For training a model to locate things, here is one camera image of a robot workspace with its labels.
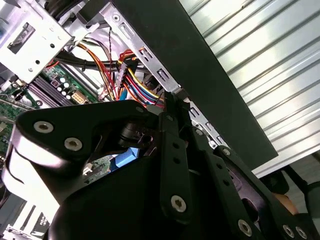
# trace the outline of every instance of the black panel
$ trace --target black panel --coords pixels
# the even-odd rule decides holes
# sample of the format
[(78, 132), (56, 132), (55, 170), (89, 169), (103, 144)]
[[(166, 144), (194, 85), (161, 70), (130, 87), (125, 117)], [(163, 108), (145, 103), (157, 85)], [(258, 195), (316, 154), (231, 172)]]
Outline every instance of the black panel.
[(178, 0), (112, 2), (251, 170), (277, 156)]

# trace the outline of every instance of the orange wire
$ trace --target orange wire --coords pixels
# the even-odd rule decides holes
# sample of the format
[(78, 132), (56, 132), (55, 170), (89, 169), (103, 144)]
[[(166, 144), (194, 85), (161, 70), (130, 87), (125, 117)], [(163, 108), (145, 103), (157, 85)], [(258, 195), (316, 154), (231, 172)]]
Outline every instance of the orange wire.
[(48, 66), (46, 66), (46, 68), (53, 68), (53, 67), (55, 67), (55, 66), (57, 66), (59, 64), (59, 61), (56, 61), (56, 63), (55, 64), (53, 64), (53, 65), (48, 65)]

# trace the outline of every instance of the metal side panel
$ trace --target metal side panel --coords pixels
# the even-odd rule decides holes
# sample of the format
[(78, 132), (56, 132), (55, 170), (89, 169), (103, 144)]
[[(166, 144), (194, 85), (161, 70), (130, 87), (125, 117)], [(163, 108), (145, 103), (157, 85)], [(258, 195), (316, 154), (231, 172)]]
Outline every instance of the metal side panel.
[(320, 1), (180, 0), (279, 156), (320, 150)]

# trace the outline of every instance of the yellow wire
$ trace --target yellow wire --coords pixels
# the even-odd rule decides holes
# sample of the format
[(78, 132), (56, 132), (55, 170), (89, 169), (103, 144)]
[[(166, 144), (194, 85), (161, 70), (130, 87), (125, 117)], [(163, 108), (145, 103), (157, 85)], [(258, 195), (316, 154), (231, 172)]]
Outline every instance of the yellow wire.
[(135, 76), (134, 72), (133, 72), (130, 68), (128, 68), (128, 71), (129, 71), (130, 75), (132, 76), (133, 80), (134, 80), (141, 88), (143, 88), (143, 89), (144, 89), (147, 93), (149, 93), (151, 96), (153, 96), (153, 97), (155, 97), (155, 98), (159, 98), (158, 95), (153, 94), (153, 93), (150, 92), (145, 86), (143, 86), (143, 85), (141, 84), (141, 82), (137, 79), (137, 77)]

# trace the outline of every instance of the gray metal surface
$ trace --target gray metal surface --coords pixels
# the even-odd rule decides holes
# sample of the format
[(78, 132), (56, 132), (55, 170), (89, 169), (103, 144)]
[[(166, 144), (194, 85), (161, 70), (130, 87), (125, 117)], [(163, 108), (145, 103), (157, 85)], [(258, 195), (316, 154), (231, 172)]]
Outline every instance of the gray metal surface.
[(1, 1), (0, 18), (0, 62), (28, 84), (71, 39), (35, 0)]
[(279, 154), (253, 172), (319, 150), (320, 1), (180, 2)]

